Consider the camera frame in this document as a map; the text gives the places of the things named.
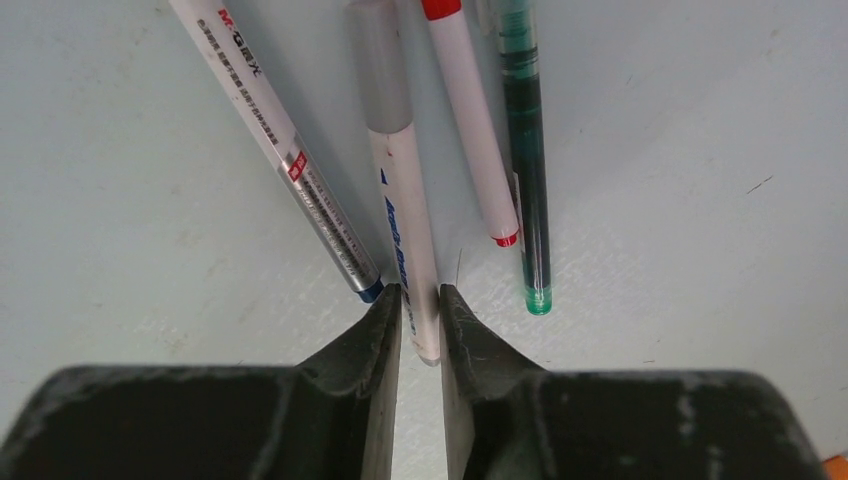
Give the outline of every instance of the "green tip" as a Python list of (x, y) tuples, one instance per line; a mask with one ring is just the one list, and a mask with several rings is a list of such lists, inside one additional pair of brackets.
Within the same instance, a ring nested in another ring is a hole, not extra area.
[(550, 286), (539, 289), (527, 287), (524, 298), (527, 301), (527, 311), (533, 315), (547, 315), (551, 312), (553, 298)]

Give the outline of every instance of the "scratch mark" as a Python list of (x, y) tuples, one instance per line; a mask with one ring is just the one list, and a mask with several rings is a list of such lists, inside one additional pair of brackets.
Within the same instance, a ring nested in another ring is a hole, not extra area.
[(136, 47), (141, 43), (142, 40), (144, 40), (145, 35), (147, 35), (147, 28), (141, 27), (141, 33), (139, 34), (138, 38), (135, 39), (135, 42), (133, 42), (135, 43)]
[(710, 455), (710, 460), (708, 464), (708, 476), (710, 480), (719, 480), (721, 478), (721, 471), (724, 470), (724, 464), (722, 462), (722, 457), (724, 453), (720, 448), (715, 445), (710, 445), (707, 448), (707, 452)]
[(223, 258), (223, 257), (215, 260), (215, 263), (213, 263), (212, 266), (209, 267), (208, 270), (206, 270), (206, 277), (205, 277), (206, 280), (209, 280), (210, 278), (212, 278), (212, 276), (215, 275), (215, 272), (218, 270), (218, 268), (226, 265), (227, 263), (228, 263), (227, 259)]
[(692, 407), (692, 401), (689, 398), (689, 395), (681, 395), (677, 400), (677, 411), (680, 412), (680, 416), (683, 418), (683, 422), (680, 424), (678, 430), (680, 434), (683, 435), (684, 440), (688, 442), (689, 437), (695, 433), (696, 429), (696, 412), (695, 408)]
[(459, 257), (456, 259), (456, 280), (453, 281), (453, 284), (456, 285), (456, 288), (459, 289), (459, 267), (462, 263), (462, 249), (459, 249)]
[(752, 189), (748, 190), (748, 193), (746, 193), (745, 195), (750, 195), (750, 194), (751, 194), (751, 192), (753, 192), (754, 190), (756, 190), (756, 189), (758, 189), (758, 188), (762, 187), (763, 185), (765, 185), (765, 184), (766, 184), (766, 182), (768, 182), (768, 181), (769, 181), (769, 180), (771, 180), (772, 178), (774, 178), (774, 175), (772, 175), (772, 176), (770, 176), (769, 178), (767, 178), (767, 179), (763, 180), (762, 182), (758, 183), (756, 187), (754, 187), (754, 188), (752, 188)]
[(203, 302), (203, 305), (200, 307), (200, 313), (205, 312), (206, 309), (209, 308), (210, 305), (212, 305), (213, 300), (215, 300), (214, 297), (207, 298), (206, 301)]
[(259, 299), (257, 298), (255, 300), (253, 300), (252, 302), (250, 302), (246, 307), (244, 307), (244, 310), (242, 310), (241, 315), (239, 315), (238, 323), (246, 322), (248, 317), (250, 317), (250, 314), (253, 313), (254, 310), (256, 310), (256, 307), (258, 305), (259, 305)]

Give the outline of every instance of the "blue tip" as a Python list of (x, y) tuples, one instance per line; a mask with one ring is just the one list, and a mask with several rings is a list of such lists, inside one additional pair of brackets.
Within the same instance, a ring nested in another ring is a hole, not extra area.
[(379, 297), (380, 294), (383, 293), (383, 282), (381, 282), (378, 278), (377, 281), (374, 282), (374, 285), (371, 285), (365, 290), (356, 293), (359, 294), (359, 298), (361, 298), (363, 302), (374, 303), (377, 301), (377, 297)]

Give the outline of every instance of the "green pen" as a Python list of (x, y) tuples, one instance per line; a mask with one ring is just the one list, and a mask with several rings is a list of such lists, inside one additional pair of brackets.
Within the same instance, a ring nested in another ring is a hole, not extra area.
[(478, 0), (477, 11), (483, 31), (494, 27), (498, 35), (527, 310), (544, 315), (552, 306), (551, 248), (535, 7), (533, 0)]

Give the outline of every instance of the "red label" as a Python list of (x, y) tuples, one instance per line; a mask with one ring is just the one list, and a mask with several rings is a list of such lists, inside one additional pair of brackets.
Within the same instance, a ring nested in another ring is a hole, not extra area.
[(218, 15), (221, 16), (221, 20), (224, 21), (224, 25), (226, 25), (230, 28), (233, 28), (235, 26), (235, 23), (233, 23), (232, 17), (230, 17), (230, 12), (228, 12), (226, 8), (222, 8), (221, 10), (218, 10)]
[(303, 174), (304, 170), (306, 170), (306, 155), (304, 155), (303, 152), (300, 152), (294, 160), (294, 163), (292, 163), (292, 166), (289, 167), (289, 178), (292, 179), (292, 182), (296, 182)]

